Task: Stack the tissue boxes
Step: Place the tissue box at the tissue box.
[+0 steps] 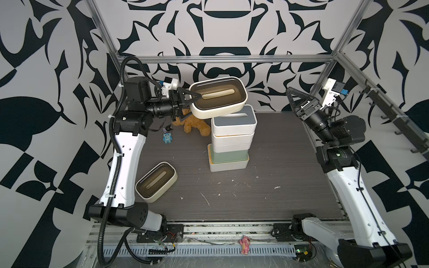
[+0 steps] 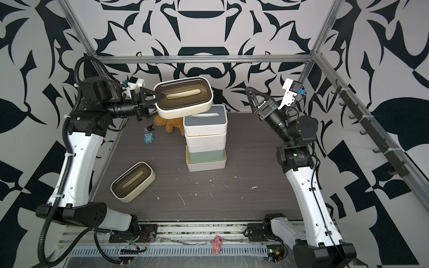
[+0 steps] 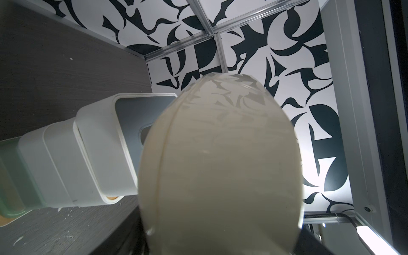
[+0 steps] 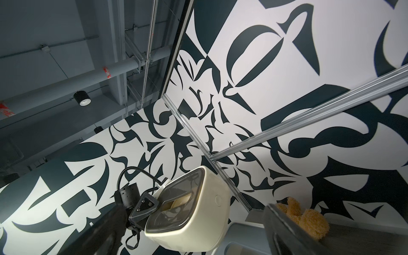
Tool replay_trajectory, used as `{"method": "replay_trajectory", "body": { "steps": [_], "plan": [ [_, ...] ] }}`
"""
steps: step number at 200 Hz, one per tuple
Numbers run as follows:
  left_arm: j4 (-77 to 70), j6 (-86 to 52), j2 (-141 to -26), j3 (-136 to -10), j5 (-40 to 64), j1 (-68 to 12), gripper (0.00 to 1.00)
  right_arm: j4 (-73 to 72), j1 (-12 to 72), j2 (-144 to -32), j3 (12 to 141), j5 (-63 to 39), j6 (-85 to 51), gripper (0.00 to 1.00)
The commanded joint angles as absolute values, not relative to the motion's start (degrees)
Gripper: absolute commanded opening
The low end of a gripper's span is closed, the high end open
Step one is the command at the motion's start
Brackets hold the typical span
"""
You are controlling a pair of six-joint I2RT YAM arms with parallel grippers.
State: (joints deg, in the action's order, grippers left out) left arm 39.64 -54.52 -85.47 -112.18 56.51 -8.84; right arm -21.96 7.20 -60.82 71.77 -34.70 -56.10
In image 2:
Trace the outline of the cream dark-lid tissue box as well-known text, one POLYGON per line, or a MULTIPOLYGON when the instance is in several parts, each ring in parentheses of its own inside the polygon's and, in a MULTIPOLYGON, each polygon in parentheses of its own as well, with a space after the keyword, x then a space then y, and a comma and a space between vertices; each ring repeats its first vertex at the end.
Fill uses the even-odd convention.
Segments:
POLYGON ((213 104, 213 91, 203 77, 190 77, 158 83, 154 92, 165 95, 155 106, 160 117, 181 118, 208 111, 213 104))
POLYGON ((154 170, 144 161, 138 162, 112 182, 111 193, 121 202, 130 203, 155 180, 154 170))

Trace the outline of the green tissue box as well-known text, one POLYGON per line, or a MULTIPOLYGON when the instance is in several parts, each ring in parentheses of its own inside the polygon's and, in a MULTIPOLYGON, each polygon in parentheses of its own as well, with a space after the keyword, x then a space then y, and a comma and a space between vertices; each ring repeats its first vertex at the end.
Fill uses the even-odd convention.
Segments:
POLYGON ((190 164, 211 163, 224 161, 226 159, 225 150, 204 151, 198 153, 188 152, 187 161, 190 164))

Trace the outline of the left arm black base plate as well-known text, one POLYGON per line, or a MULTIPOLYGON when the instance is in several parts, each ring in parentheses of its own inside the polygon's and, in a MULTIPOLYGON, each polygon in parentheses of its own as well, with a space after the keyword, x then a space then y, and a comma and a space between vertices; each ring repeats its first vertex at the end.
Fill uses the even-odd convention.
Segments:
POLYGON ((136 243, 149 242, 152 238, 156 238, 158 231, 157 224, 139 224, 139 229, 135 234, 131 232, 114 231, 109 237, 109 243, 125 243, 128 241, 136 243))

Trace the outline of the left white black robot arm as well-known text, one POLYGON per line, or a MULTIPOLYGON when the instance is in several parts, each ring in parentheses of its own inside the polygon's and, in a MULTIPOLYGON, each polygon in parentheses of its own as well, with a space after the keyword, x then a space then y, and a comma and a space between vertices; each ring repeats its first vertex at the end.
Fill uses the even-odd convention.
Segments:
POLYGON ((151 119, 149 107, 166 96, 135 85, 129 94, 123 93, 122 84, 110 73, 104 77, 81 80, 80 67, 92 61, 103 71, 106 67, 96 58, 84 56, 74 67, 74 86, 78 95, 71 112, 65 115, 62 139, 66 153, 60 178, 54 193, 46 204, 36 209, 36 215, 45 220, 38 240, 38 259, 44 268, 60 264, 88 232, 115 231, 127 240, 138 238, 141 231, 136 215, 109 209, 105 203, 89 201, 89 186, 93 166, 103 139, 115 118, 136 116, 151 119), (83 226, 84 230, 56 260, 49 260, 45 243, 53 222, 83 226))

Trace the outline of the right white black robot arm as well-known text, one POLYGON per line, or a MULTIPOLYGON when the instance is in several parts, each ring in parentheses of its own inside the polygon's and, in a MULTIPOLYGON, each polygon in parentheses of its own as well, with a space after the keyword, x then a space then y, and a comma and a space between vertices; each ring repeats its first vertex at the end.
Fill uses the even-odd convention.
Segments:
POLYGON ((348 268, 356 258, 353 244, 344 241, 320 192, 316 163, 309 147, 317 140, 318 120, 302 115, 290 120, 271 96, 245 90, 252 113, 281 138, 277 160, 296 195, 305 225, 301 234, 284 216, 269 215, 271 233, 292 249, 299 268, 348 268))

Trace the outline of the grey lid white tissue box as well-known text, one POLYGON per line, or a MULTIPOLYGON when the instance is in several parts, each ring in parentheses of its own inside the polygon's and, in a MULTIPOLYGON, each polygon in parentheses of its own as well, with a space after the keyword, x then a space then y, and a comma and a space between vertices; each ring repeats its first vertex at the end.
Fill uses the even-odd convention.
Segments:
POLYGON ((212 107, 199 114, 184 117, 184 133, 187 136, 222 135, 227 132, 227 110, 224 105, 212 107))

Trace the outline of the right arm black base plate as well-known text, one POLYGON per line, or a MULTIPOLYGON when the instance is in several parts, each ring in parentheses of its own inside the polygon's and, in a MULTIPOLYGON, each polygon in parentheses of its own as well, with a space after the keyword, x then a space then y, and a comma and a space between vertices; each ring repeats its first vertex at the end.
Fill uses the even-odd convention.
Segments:
POLYGON ((265 230, 262 223, 248 223, 242 234, 250 242, 272 242, 277 240, 265 230))

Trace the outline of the white bamboo tissue box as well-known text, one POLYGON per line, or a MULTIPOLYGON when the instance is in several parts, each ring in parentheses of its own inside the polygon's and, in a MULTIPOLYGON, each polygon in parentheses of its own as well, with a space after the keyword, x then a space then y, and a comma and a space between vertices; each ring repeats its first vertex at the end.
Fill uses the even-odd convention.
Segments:
POLYGON ((203 145, 187 145, 189 153, 202 153, 208 151, 224 150, 226 147, 226 140, 223 142, 209 143, 203 145))
POLYGON ((226 135, 217 134, 217 135, 202 135, 202 136, 188 136, 185 135, 187 145, 189 146, 199 146, 199 145, 208 145, 208 144, 218 144, 226 141, 226 135))
POLYGON ((202 171, 209 171, 209 170, 224 169, 226 166, 226 161, 227 161, 227 157, 219 161, 191 164, 189 155, 187 154, 186 156, 186 163, 188 166, 188 170, 190 172, 202 172, 202 171))

